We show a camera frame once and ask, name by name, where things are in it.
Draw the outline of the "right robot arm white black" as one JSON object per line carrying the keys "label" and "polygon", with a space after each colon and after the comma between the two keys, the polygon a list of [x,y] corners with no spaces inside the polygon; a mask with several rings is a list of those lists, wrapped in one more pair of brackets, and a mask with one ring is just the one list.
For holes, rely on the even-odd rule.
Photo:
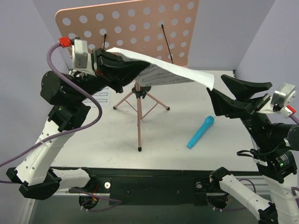
{"label": "right robot arm white black", "polygon": [[224,191],[245,206],[260,224],[296,224],[299,221],[299,187],[293,151],[299,148],[299,121],[290,102],[296,96],[295,86],[283,83],[273,93],[272,84],[253,83],[227,75],[222,81],[234,95],[230,98],[210,90],[216,116],[240,119],[257,149],[241,150],[238,156],[251,157],[266,181],[271,199],[266,200],[244,186],[226,168],[210,174],[209,187]]}

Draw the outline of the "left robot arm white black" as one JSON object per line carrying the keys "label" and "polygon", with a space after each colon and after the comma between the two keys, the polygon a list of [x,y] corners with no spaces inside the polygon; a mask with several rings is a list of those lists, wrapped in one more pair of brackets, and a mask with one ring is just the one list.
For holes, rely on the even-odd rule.
{"label": "left robot arm white black", "polygon": [[25,198],[45,200],[59,189],[81,188],[91,192],[96,180],[86,168],[54,169],[54,159],[75,132],[84,130],[90,107],[84,100],[111,87],[117,93],[131,83],[149,63],[124,60],[121,56],[98,49],[89,55],[91,72],[76,75],[60,73],[54,66],[52,50],[47,53],[50,71],[42,78],[41,96],[52,105],[48,119],[37,142],[22,156],[24,160],[7,170],[12,183],[19,184]]}

